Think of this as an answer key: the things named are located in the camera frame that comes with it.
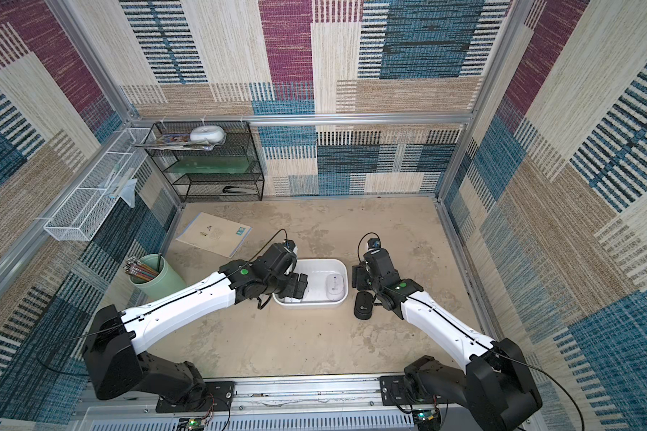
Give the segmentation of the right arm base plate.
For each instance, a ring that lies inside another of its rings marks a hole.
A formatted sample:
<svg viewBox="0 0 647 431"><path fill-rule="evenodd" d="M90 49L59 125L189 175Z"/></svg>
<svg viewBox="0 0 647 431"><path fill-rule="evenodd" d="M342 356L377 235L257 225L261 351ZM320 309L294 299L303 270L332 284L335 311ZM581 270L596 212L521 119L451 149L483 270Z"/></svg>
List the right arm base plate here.
<svg viewBox="0 0 647 431"><path fill-rule="evenodd" d="M407 384L403 375L381 375L377 380L386 407L438 405L449 400L440 395L421 394L419 387Z"/></svg>

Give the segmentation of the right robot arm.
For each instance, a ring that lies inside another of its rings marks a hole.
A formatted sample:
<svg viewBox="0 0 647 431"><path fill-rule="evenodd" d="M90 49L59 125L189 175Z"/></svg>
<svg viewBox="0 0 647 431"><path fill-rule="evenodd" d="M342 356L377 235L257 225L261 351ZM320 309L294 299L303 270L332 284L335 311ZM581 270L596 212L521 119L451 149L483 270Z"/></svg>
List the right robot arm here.
<svg viewBox="0 0 647 431"><path fill-rule="evenodd" d="M514 430L543 406L522 352L509 339L477 332L402 278L378 240L368 242L355 281L389 312L421 330L454 361L423 356L404 368L404 402L447 402L467 409L483 430Z"/></svg>

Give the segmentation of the white storage box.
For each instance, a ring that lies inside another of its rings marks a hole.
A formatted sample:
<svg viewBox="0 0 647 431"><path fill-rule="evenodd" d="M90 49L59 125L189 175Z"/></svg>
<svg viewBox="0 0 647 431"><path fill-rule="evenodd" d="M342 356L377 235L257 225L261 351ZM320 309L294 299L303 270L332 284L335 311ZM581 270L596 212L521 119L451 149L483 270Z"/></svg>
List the white storage box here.
<svg viewBox="0 0 647 431"><path fill-rule="evenodd" d="M299 260L295 271L307 275L307 289L302 299L275 297L281 307L291 310L335 308L347 298L350 290L347 269L342 261L335 259ZM325 294L325 281L332 273L341 274L345 283L345 296L338 302L331 302Z"/></svg>

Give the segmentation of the white mouse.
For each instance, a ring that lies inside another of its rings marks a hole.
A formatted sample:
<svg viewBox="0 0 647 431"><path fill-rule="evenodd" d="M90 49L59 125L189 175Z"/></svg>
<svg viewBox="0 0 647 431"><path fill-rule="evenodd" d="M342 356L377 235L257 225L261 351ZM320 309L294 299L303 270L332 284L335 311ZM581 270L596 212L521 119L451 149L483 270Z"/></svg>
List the white mouse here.
<svg viewBox="0 0 647 431"><path fill-rule="evenodd" d="M345 283L341 274L332 273L325 281L325 294L329 301L338 302L345 296Z"/></svg>

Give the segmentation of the small black Lecoo mouse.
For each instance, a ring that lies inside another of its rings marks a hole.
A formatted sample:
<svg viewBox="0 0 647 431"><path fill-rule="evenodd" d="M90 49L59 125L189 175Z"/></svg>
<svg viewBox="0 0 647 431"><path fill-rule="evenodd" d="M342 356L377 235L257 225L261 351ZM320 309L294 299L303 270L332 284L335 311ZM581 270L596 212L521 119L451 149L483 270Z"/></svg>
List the small black Lecoo mouse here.
<svg viewBox="0 0 647 431"><path fill-rule="evenodd" d="M355 297L353 314L361 321L369 320L374 311L375 297L368 291L359 291Z"/></svg>

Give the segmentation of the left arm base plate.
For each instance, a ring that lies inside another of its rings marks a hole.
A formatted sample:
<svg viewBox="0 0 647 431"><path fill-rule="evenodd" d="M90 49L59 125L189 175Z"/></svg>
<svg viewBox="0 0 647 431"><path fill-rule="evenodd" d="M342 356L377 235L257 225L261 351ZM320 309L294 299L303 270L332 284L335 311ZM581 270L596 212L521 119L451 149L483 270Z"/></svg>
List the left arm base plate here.
<svg viewBox="0 0 647 431"><path fill-rule="evenodd" d="M234 395L235 381L206 381L203 392L199 394L197 400L172 404L160 399L156 404L155 412L159 414L207 412L210 408L214 412L228 412L232 407Z"/></svg>

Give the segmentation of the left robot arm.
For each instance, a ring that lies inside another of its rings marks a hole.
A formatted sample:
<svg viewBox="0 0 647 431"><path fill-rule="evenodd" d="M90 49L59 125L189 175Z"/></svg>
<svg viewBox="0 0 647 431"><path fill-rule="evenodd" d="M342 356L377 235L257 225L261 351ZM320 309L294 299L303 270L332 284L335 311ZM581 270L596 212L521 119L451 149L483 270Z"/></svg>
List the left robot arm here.
<svg viewBox="0 0 647 431"><path fill-rule="evenodd" d="M247 300L302 298L307 275L296 273L297 262L295 242L285 240L253 261L232 260L200 282L147 305L99 310L82 349L96 398L112 400L141 391L172 405L201 405L208 391L198 368L152 355L149 348L212 312Z"/></svg>

